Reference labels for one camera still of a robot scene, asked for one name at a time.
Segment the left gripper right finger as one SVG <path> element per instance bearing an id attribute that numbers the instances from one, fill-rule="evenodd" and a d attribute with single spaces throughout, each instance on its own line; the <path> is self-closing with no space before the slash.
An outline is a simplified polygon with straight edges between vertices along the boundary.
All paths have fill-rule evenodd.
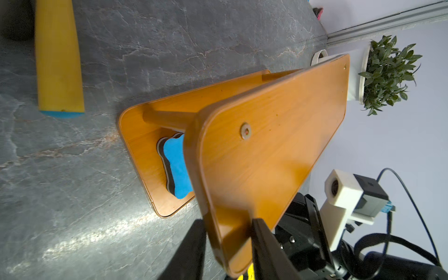
<path id="1" fill-rule="evenodd" d="M 252 220 L 251 239 L 256 280 L 301 280 L 263 219 Z"/>

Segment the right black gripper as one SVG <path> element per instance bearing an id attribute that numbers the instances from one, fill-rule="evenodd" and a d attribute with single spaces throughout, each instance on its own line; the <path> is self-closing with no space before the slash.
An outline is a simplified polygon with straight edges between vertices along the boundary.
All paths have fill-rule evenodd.
<path id="1" fill-rule="evenodd" d="M 331 252 L 316 200 L 297 193 L 274 235 L 303 280 L 345 280 L 347 270 Z"/>

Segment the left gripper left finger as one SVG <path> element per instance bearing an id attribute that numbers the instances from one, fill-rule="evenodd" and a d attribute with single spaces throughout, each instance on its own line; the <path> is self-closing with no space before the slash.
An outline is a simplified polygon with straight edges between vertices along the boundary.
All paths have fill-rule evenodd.
<path id="1" fill-rule="evenodd" d="M 202 219 L 191 225 L 159 280 L 201 280 L 204 271 L 207 233 Z"/>

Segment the orange wooden two-tier shelf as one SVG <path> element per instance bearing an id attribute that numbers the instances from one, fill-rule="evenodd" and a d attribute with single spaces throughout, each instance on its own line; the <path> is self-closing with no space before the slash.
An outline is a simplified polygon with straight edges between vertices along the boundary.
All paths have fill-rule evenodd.
<path id="1" fill-rule="evenodd" d="M 350 56 L 304 70 L 267 70 L 130 107 L 120 134 L 155 213 L 196 199 L 213 254 L 232 277 L 252 263 L 250 225 L 274 229 L 343 122 Z M 193 191 L 166 188 L 156 144 L 184 134 Z"/>

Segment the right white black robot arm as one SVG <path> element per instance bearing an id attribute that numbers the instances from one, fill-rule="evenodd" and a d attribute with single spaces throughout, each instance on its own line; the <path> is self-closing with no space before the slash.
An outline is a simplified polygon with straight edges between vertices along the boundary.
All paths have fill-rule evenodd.
<path id="1" fill-rule="evenodd" d="M 303 280 L 357 280 L 379 269 L 376 280 L 445 280 L 440 266 L 406 260 L 379 252 L 355 257 L 354 249 L 343 244 L 331 252 L 316 200 L 298 193 L 274 230 L 275 237 Z"/>

